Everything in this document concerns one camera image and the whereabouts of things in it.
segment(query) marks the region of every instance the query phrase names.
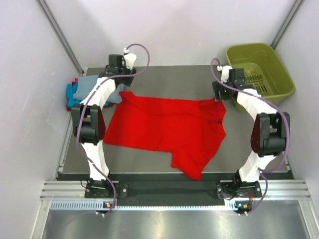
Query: plastic laundry basket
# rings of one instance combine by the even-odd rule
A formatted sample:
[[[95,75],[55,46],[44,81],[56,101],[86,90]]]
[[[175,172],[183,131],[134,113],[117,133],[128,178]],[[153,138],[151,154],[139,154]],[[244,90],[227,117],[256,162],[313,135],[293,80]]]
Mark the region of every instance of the plastic laundry basket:
[[[295,85],[274,50],[264,43],[230,47],[226,52],[228,64],[244,68],[246,83],[256,87],[265,99],[278,104],[295,90]],[[245,109],[236,103],[240,111]]]

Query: metal frame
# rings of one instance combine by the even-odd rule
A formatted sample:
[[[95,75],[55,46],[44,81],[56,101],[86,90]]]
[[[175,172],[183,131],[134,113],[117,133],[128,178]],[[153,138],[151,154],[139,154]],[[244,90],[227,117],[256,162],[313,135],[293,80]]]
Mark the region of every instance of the metal frame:
[[[61,151],[60,151],[60,157],[59,157],[59,160],[58,160],[58,164],[55,167],[56,170],[55,170],[53,179],[56,179],[58,177],[58,174],[63,172],[64,162],[65,162],[65,159],[66,159],[66,154],[67,154],[68,147],[69,147],[69,144],[70,144],[70,139],[71,139],[71,136],[72,136],[72,130],[73,130],[72,129],[72,118],[71,118],[71,115],[69,115],[69,117],[68,117],[68,126],[66,128],[66,132],[65,132],[64,139],[63,139],[62,148],[61,148]]]
[[[66,53],[68,54],[68,56],[70,57],[70,60],[72,61],[74,67],[76,68],[76,70],[80,73],[83,74],[84,70],[82,69],[79,61],[77,60],[76,56],[73,53],[73,50],[71,49],[68,41],[66,40],[59,24],[57,23],[57,21],[55,20],[48,4],[46,3],[45,0],[36,0],[40,6],[40,8],[42,9],[42,11],[44,12],[46,18],[48,19],[48,21],[50,22],[51,26],[53,27],[54,32],[56,33],[57,37],[59,38],[62,46],[64,47],[64,50],[66,51]]]
[[[265,181],[259,181],[261,191],[265,190]],[[44,184],[38,215],[32,231],[32,239],[40,239],[43,236],[49,210],[107,210],[103,204],[111,203],[112,198],[87,199],[84,198],[85,189],[79,181],[48,181]],[[141,207],[141,206],[116,206],[114,210],[121,211],[231,211],[234,203],[225,200],[223,206],[181,206],[181,207]],[[268,193],[265,200],[270,201],[298,201],[305,225],[311,239],[319,238],[319,219],[311,200],[306,182],[304,180],[269,180]]]
[[[271,47],[275,50],[305,0],[296,0],[284,23],[281,25]]]

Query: metal floor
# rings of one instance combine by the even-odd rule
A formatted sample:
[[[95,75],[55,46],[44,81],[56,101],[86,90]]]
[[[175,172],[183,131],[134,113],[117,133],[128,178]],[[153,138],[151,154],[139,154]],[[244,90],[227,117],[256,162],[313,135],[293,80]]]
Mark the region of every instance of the metal floor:
[[[252,215],[217,211],[114,211],[105,218],[83,211],[50,211],[43,239],[308,239],[295,201],[263,202]]]
[[[87,75],[99,74],[102,68],[90,68]],[[214,97],[213,77],[209,66],[152,66],[142,75],[135,77],[131,87],[137,96],[169,99],[204,100]],[[204,172],[235,172],[247,160],[251,152],[250,136],[254,121],[247,114],[235,109],[232,101],[224,102],[226,115],[223,126],[226,137],[216,155],[210,160]],[[108,126],[116,109],[103,110]],[[171,168],[171,154],[141,149],[126,148],[104,144],[104,155],[110,171],[113,173],[167,173],[180,172]],[[275,167],[282,156],[273,160],[268,168]],[[63,173],[88,173],[89,166],[85,158],[77,151],[75,137],[72,135],[66,154]]]

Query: gray table surface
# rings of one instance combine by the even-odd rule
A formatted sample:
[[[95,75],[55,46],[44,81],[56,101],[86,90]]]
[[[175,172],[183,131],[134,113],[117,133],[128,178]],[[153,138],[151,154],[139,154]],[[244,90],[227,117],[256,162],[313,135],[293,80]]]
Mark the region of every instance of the gray table surface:
[[[102,72],[102,68],[89,68],[87,75]],[[142,75],[135,77],[127,91],[136,96],[205,100],[214,97],[213,77],[209,66],[152,66]],[[223,126],[226,137],[218,152],[206,165],[204,172],[235,172],[246,162],[251,152],[250,136],[254,125],[248,113],[238,111],[232,101],[225,101],[226,115]],[[106,126],[112,118],[116,105],[103,109]],[[105,160],[113,173],[165,173],[180,172],[171,168],[171,154],[133,149],[114,145],[103,145]],[[267,168],[274,168],[282,155]],[[284,165],[280,171],[287,171]],[[63,173],[88,173],[85,158],[77,151],[75,137],[70,138]]]

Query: gray cloth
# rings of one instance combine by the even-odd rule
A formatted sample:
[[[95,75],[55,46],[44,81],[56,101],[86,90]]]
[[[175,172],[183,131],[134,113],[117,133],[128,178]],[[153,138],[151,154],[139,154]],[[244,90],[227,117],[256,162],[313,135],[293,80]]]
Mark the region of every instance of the gray cloth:
[[[122,102],[122,97],[120,96],[120,92],[124,90],[124,84],[119,84],[117,88],[110,94],[108,97],[108,102],[119,104]]]
[[[84,100],[96,85],[98,78],[98,75],[80,76],[78,79],[78,89],[74,93],[73,98],[80,101]]]
[[[84,100],[96,85],[98,78],[98,75],[80,76],[78,79],[78,89],[74,93],[73,98],[80,101]],[[122,97],[119,93],[124,90],[124,86],[124,84],[118,85],[115,91],[110,94],[107,101],[119,104],[122,101]]]

